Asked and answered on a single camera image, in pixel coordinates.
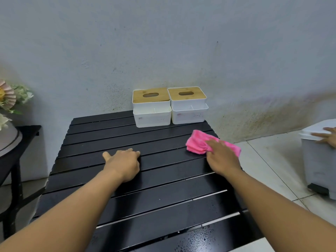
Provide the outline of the person's right forearm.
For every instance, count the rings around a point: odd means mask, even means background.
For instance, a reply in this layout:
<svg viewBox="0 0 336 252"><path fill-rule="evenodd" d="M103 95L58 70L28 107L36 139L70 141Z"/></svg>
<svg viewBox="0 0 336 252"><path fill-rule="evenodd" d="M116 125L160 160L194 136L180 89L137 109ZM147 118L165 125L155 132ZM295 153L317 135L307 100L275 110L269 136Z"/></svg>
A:
<svg viewBox="0 0 336 252"><path fill-rule="evenodd" d="M336 226L240 169L229 170L226 179L275 252L336 252Z"/></svg>

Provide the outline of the person's left hand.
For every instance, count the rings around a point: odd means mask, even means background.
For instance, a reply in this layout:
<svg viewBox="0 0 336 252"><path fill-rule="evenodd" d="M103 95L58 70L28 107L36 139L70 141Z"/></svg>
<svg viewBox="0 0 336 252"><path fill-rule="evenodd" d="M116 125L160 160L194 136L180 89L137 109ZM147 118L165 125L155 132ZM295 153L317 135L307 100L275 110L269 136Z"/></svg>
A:
<svg viewBox="0 0 336 252"><path fill-rule="evenodd" d="M105 164L103 171L112 176L116 176L121 182L131 181L140 171L139 151L132 148L118 150L113 155L113 160Z"/></svg>

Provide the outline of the pink cleaning cloth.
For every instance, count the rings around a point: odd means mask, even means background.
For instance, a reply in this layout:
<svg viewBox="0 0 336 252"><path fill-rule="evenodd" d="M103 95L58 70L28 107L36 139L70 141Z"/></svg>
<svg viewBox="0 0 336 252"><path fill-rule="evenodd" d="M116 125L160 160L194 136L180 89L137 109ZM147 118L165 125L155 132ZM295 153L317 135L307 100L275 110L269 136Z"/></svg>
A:
<svg viewBox="0 0 336 252"><path fill-rule="evenodd" d="M187 151L192 152L192 153L196 153L199 155L204 155L207 152L211 152L212 148L206 143L206 141L209 140L214 140L217 142L220 142L224 145L226 145L227 147L229 147L232 152L234 152L234 154L239 157L241 154L241 148L231 144L227 141L222 141L219 138L209 135L205 132L202 132L200 130L194 130L190 136L190 138L187 140L186 142L186 147L187 147Z"/></svg>

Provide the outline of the artificial flower bouquet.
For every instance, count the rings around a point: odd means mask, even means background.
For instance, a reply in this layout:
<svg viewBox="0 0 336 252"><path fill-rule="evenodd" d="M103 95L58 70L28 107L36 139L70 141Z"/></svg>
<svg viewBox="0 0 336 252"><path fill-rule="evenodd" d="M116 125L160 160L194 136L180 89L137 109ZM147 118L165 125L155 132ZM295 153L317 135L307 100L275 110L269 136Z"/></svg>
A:
<svg viewBox="0 0 336 252"><path fill-rule="evenodd" d="M34 97L32 91L24 85L16 85L0 79L0 131L9 127L12 121L3 112L21 115L22 106Z"/></svg>

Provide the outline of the person's left forearm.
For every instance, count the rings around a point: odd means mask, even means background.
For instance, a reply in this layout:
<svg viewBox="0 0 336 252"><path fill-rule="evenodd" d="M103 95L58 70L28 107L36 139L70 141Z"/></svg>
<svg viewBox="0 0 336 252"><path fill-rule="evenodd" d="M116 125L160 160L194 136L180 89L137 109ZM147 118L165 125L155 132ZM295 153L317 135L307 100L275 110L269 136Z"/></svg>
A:
<svg viewBox="0 0 336 252"><path fill-rule="evenodd" d="M0 252L84 252L112 193L126 175L102 171L12 237Z"/></svg>

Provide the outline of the white tissue box bamboo lid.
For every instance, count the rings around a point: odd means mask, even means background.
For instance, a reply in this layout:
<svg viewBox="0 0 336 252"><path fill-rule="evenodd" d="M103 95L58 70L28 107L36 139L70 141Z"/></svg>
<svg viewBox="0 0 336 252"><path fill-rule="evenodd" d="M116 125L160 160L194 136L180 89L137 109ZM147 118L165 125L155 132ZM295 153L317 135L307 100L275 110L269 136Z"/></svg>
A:
<svg viewBox="0 0 336 252"><path fill-rule="evenodd" d="M167 88L134 90L133 116L138 128L167 126L171 122L171 103Z"/></svg>
<svg viewBox="0 0 336 252"><path fill-rule="evenodd" d="M204 122L204 115L209 109L207 97L200 87L168 88L171 120L173 124Z"/></svg>

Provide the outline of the black side table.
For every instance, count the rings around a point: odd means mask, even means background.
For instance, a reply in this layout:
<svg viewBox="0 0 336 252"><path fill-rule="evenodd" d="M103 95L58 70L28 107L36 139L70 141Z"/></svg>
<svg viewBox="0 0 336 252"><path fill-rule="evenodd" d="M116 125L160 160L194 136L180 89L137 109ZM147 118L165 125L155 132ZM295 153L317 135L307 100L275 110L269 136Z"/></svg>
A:
<svg viewBox="0 0 336 252"><path fill-rule="evenodd" d="M30 196L23 197L22 179L20 173L20 158L26 151L35 136L39 135L40 125L16 127L22 135L20 143L10 152L0 157L0 186L11 175L11 204L0 213L0 222L3 223L3 237L9 238L16 233L15 220L19 210L41 196L45 187Z"/></svg>

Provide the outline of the grey round flower vase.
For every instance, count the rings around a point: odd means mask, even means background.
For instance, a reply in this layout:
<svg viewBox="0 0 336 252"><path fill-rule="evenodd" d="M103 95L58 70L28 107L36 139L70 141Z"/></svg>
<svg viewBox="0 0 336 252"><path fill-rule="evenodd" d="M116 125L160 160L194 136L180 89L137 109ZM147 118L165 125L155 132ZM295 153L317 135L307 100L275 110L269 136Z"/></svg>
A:
<svg viewBox="0 0 336 252"><path fill-rule="evenodd" d="M0 157L12 151L21 142L23 135L11 121L0 129Z"/></svg>

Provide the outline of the white pedal trash bin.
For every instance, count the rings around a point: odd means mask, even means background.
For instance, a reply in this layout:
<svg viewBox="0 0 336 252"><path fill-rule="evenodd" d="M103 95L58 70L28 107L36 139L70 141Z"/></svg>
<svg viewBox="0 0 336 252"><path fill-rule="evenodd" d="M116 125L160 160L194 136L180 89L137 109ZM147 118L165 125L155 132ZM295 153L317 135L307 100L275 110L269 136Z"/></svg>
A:
<svg viewBox="0 0 336 252"><path fill-rule="evenodd" d="M299 133L302 145L305 179L308 188L336 200L336 148L316 143L322 138L311 133L330 133L324 127L336 127L336 119L313 124Z"/></svg>

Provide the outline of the person's right hand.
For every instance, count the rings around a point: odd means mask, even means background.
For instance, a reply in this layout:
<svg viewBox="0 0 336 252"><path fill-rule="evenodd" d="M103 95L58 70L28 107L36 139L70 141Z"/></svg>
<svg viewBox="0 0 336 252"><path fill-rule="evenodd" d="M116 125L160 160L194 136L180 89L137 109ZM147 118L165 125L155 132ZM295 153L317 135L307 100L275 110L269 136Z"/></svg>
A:
<svg viewBox="0 0 336 252"><path fill-rule="evenodd" d="M238 157L227 146L225 146L225 153L206 156L212 171L225 178L228 178L233 172L242 170Z"/></svg>

